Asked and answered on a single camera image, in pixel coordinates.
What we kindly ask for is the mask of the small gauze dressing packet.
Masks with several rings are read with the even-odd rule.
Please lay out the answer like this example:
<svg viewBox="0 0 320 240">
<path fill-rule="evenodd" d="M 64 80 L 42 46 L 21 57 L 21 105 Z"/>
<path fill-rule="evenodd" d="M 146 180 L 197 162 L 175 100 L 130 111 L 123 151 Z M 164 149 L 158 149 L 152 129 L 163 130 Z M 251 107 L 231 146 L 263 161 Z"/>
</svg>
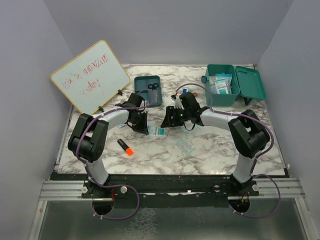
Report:
<svg viewBox="0 0 320 240">
<path fill-rule="evenodd" d="M 165 137 L 166 136 L 166 129 L 156 126 L 147 126 L 148 135 L 152 137 Z"/>
</svg>

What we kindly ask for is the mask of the black handled scissors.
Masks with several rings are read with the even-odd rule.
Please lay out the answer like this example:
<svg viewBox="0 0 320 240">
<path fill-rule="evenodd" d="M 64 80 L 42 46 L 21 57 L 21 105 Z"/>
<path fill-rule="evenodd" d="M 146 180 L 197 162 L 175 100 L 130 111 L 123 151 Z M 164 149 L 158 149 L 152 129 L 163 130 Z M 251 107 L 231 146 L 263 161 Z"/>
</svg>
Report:
<svg viewBox="0 0 320 240">
<path fill-rule="evenodd" d="M 158 103 L 158 87 L 159 87 L 159 84 L 157 82 L 148 84 L 148 89 L 152 90 L 154 93 L 154 96 L 155 96 L 154 102 L 156 104 Z"/>
</svg>

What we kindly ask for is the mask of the teal divided tray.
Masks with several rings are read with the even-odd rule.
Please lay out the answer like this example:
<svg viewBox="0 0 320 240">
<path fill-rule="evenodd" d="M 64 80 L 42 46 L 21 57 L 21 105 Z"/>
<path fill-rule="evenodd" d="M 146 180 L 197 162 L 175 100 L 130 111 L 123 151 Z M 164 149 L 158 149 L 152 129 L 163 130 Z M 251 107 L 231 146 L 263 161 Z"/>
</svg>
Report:
<svg viewBox="0 0 320 240">
<path fill-rule="evenodd" d="M 149 101 L 149 104 L 155 99 L 155 94 L 151 89 L 148 89 L 148 84 L 158 83 L 157 88 L 158 100 L 157 103 L 153 102 L 152 107 L 159 107 L 163 103 L 161 79 L 158 75 L 149 76 L 137 76 L 134 78 L 134 91 L 136 94 L 144 98 L 145 101 Z"/>
</svg>

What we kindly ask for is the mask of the long gauze dressing packet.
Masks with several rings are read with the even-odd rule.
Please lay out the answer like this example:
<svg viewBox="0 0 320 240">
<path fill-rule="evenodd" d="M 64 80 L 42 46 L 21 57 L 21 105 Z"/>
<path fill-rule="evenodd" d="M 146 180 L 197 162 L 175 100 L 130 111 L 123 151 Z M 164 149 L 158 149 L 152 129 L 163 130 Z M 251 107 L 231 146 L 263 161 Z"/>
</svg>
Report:
<svg viewBox="0 0 320 240">
<path fill-rule="evenodd" d="M 224 78 L 217 79 L 215 81 L 215 88 L 217 94 L 228 94 L 228 87 Z"/>
</svg>

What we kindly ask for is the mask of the blue cotton swab bag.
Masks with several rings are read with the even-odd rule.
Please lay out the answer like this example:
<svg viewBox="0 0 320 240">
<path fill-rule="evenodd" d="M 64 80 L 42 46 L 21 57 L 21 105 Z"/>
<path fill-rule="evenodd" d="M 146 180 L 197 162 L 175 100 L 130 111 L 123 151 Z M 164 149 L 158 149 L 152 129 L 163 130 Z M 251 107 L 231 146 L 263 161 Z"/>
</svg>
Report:
<svg viewBox="0 0 320 240">
<path fill-rule="evenodd" d="M 226 74 L 226 73 L 218 73 L 215 75 L 216 80 L 218 79 L 225 79 L 227 88 L 228 88 L 228 94 L 231 94 L 231 81 L 232 81 L 232 74 Z"/>
</svg>

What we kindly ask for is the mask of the yellowish gauze roll bag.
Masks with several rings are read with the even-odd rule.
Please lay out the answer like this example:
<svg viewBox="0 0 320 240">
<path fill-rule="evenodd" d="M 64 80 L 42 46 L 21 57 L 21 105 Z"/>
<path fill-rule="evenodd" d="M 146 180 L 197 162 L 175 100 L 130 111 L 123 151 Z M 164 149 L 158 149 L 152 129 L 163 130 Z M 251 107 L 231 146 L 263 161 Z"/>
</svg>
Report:
<svg viewBox="0 0 320 240">
<path fill-rule="evenodd" d="M 209 89 L 212 94 L 217 94 L 216 80 L 217 78 L 215 75 L 209 76 L 209 84 L 210 84 Z"/>
</svg>

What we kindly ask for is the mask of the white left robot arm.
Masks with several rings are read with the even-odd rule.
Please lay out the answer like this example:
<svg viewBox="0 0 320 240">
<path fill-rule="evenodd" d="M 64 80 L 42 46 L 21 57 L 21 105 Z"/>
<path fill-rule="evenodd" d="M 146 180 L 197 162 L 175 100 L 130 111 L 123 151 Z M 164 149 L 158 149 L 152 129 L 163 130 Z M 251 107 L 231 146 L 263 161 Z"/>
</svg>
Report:
<svg viewBox="0 0 320 240">
<path fill-rule="evenodd" d="M 102 161 L 107 133 L 118 125 L 126 124 L 134 132 L 148 135 L 145 103 L 142 96 L 132 93 L 128 101 L 117 104 L 109 111 L 95 116 L 82 113 L 75 124 L 67 148 L 83 163 L 89 180 L 94 183 L 94 193 L 101 198 L 111 190 L 107 182 L 109 173 Z"/>
</svg>

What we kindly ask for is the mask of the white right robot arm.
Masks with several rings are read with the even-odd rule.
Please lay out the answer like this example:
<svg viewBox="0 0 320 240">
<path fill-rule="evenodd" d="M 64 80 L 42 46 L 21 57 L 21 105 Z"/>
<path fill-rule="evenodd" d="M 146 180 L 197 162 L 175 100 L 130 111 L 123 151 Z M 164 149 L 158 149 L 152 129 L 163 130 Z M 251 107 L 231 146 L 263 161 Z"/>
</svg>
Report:
<svg viewBox="0 0 320 240">
<path fill-rule="evenodd" d="M 201 107 L 191 92 L 183 93 L 175 100 L 174 106 L 165 109 L 161 128 L 181 127 L 190 121 L 194 125 L 216 127 L 230 131 L 238 158 L 230 176 L 230 191 L 240 196 L 248 189 L 253 179 L 252 172 L 259 156 L 267 151 L 267 143 L 274 144 L 271 130 L 248 109 L 242 113 L 214 110 Z"/>
</svg>

